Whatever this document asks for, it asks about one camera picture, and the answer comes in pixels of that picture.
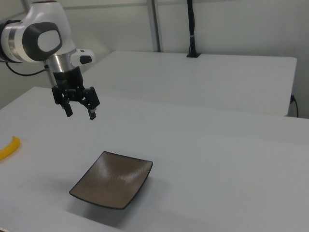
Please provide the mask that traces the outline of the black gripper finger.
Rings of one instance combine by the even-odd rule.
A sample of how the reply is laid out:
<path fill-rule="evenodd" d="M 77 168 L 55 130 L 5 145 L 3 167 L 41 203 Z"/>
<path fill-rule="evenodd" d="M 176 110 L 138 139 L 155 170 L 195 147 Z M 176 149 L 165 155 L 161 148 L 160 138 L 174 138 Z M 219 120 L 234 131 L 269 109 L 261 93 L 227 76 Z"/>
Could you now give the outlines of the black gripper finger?
<path fill-rule="evenodd" d="M 65 110 L 66 116 L 72 116 L 73 112 L 70 106 L 69 98 L 63 94 L 58 86 L 52 87 L 52 93 L 57 105 L 61 105 L 62 109 Z"/>
<path fill-rule="evenodd" d="M 96 118 L 96 108 L 100 105 L 97 93 L 94 87 L 78 88 L 78 102 L 82 104 L 87 110 L 91 120 Z"/>

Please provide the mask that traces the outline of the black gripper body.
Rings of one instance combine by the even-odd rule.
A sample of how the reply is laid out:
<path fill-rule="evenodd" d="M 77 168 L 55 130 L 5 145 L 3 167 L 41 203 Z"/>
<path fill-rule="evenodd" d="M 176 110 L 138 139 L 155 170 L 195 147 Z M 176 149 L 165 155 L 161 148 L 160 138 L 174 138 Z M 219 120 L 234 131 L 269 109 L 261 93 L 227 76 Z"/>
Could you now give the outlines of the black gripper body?
<path fill-rule="evenodd" d="M 62 94 L 65 94 L 67 90 L 84 90 L 83 77 L 79 67 L 66 72 L 54 72 L 54 78 L 56 80 L 56 85 L 60 89 Z"/>

